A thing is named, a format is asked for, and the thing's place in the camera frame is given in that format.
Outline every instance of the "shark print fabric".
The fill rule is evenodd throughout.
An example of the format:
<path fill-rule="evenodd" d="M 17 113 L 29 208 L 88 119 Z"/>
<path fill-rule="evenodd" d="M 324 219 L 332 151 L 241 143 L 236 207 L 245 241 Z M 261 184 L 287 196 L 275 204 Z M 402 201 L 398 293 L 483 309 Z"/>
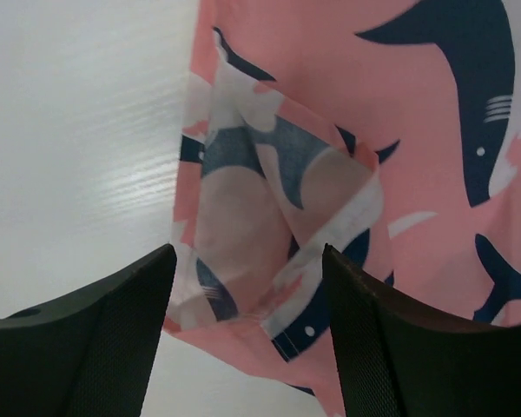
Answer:
<path fill-rule="evenodd" d="M 321 255 L 521 323 L 521 0 L 201 0 L 166 331 L 345 417 Z"/>

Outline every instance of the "shark pattern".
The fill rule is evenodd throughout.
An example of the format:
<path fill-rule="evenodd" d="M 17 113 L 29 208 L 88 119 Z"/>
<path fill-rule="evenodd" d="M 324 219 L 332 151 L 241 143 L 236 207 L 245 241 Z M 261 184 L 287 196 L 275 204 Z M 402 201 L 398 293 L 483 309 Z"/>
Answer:
<path fill-rule="evenodd" d="M 281 186 L 297 209 L 303 209 L 301 184 L 311 162 L 330 146 L 306 130 L 276 116 L 276 127 L 271 132 L 249 128 L 256 145 L 270 145 L 278 155 Z"/>
<path fill-rule="evenodd" d="M 521 300 L 521 274 L 485 236 L 475 236 L 475 247 L 478 258 L 494 282 L 494 287 L 483 307 L 475 311 L 473 320 L 492 323 L 509 301 Z"/>
<path fill-rule="evenodd" d="M 342 253 L 363 267 L 368 257 L 370 235 L 371 230 L 368 228 L 353 239 Z M 393 286 L 393 272 L 386 278 L 386 283 Z M 284 361 L 292 361 L 309 349 L 324 334 L 330 326 L 329 320 L 321 283 L 303 311 L 272 339 L 272 343 Z"/>
<path fill-rule="evenodd" d="M 458 86 L 465 191 L 488 201 L 505 139 L 515 78 L 511 28 L 501 0 L 422 0 L 390 22 L 356 34 L 385 45 L 436 44 Z"/>
<path fill-rule="evenodd" d="M 247 74 L 248 76 L 254 78 L 257 81 L 276 81 L 276 79 L 268 74 L 265 70 L 260 69 L 253 63 L 250 63 L 246 59 L 243 59 L 241 56 L 237 55 L 234 50 L 229 46 L 228 41 L 224 37 L 224 34 L 220 30 L 220 28 L 213 28 L 214 32 L 218 34 L 220 37 L 220 45 L 222 49 L 226 52 L 228 63 L 241 71 L 243 74 Z"/>
<path fill-rule="evenodd" d="M 202 157 L 201 176 L 225 167 L 243 167 L 266 178 L 248 128 L 219 129 Z"/>
<path fill-rule="evenodd" d="M 344 141 L 344 144 L 346 145 L 347 152 L 349 152 L 349 155 L 355 155 L 355 147 L 357 145 L 357 136 L 355 136 L 353 133 L 348 132 L 347 130 L 341 128 L 340 126 L 336 126 L 338 129 L 341 139 Z M 396 149 L 399 146 L 399 139 L 392 143 L 390 146 L 385 147 L 384 149 L 375 151 L 376 155 L 379 157 L 379 163 L 384 163 L 390 156 L 393 155 L 393 153 L 396 151 Z"/>
<path fill-rule="evenodd" d="M 232 297 L 224 284 L 221 283 L 210 268 L 200 259 L 197 259 L 196 270 L 199 283 L 207 297 L 216 320 L 224 321 L 237 317 L 239 312 L 234 297 Z"/>

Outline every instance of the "black plastic part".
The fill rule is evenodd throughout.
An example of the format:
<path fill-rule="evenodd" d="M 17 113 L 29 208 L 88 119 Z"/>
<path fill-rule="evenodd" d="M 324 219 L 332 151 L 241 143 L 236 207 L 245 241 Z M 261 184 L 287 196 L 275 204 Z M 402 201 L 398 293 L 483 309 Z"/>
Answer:
<path fill-rule="evenodd" d="M 427 306 L 331 247 L 323 275 L 347 416 L 521 416 L 521 326 Z"/>
<path fill-rule="evenodd" d="M 140 415 L 174 273 L 166 245 L 0 320 L 0 417 Z"/>

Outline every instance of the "white wooden surface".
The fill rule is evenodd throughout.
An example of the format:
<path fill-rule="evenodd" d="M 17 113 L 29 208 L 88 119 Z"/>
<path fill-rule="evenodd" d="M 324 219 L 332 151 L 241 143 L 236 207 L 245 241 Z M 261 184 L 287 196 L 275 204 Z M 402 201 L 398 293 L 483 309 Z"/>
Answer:
<path fill-rule="evenodd" d="M 169 237 L 196 0 L 0 0 L 0 317 Z M 321 417 L 164 335 L 143 416 Z"/>

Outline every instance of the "folded cloth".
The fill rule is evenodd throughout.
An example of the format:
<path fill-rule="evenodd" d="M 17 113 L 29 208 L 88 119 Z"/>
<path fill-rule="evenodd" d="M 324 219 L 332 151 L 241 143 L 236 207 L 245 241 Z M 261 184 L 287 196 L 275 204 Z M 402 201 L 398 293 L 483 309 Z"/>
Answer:
<path fill-rule="evenodd" d="M 173 230 L 165 328 L 330 416 L 326 243 L 521 323 L 521 1 L 203 0 Z"/>

